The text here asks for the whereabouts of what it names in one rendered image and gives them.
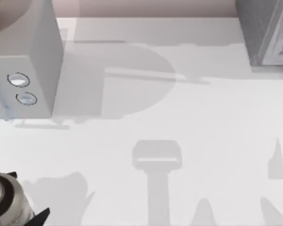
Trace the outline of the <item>silver bottle with white cap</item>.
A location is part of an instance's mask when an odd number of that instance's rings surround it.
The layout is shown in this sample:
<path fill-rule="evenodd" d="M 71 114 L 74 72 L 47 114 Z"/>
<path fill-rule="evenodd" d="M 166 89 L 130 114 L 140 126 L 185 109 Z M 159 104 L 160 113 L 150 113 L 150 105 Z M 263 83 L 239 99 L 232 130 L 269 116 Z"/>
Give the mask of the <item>silver bottle with white cap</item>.
<path fill-rule="evenodd" d="M 0 226 L 25 226 L 34 216 L 18 180 L 0 173 Z"/>

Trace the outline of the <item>large round microwave knob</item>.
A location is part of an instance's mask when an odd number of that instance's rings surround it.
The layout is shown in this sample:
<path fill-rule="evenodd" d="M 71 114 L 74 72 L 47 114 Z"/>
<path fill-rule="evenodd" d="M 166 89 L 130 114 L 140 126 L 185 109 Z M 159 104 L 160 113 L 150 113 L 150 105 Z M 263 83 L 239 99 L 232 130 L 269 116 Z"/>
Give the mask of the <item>large round microwave knob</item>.
<path fill-rule="evenodd" d="M 9 74 L 7 76 L 7 80 L 11 85 L 19 88 L 26 87 L 30 84 L 29 77 L 23 73 L 18 73 L 18 72 L 14 74 Z"/>

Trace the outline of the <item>pale microwave oven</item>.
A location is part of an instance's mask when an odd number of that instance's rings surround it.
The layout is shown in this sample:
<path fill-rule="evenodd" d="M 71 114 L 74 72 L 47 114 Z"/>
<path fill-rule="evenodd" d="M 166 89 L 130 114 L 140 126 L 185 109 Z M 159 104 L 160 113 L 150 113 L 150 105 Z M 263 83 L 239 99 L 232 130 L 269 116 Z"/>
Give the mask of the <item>pale microwave oven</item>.
<path fill-rule="evenodd" d="M 53 111 L 64 47 L 52 0 L 0 0 L 0 119 L 49 118 Z M 19 88 L 7 76 L 23 73 L 30 84 Z M 16 94 L 30 92 L 34 105 Z"/>

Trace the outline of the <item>grey cabinet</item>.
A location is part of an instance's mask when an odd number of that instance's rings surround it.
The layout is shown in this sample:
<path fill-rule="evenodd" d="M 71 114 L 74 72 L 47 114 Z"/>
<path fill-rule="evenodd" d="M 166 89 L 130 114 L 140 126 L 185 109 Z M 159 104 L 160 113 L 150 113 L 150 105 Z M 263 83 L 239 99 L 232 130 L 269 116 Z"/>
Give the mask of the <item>grey cabinet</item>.
<path fill-rule="evenodd" d="M 283 0 L 235 0 L 250 64 L 283 66 Z"/>

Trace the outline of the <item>small round microwave knob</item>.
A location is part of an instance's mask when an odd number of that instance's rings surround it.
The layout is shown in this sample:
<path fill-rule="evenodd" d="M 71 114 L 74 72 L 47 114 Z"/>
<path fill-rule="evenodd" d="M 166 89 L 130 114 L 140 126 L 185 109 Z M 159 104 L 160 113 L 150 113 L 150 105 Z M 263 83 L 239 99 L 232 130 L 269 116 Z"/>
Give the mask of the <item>small round microwave knob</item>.
<path fill-rule="evenodd" d="M 30 92 L 16 94 L 16 100 L 23 105 L 34 105 L 37 103 L 37 97 Z"/>

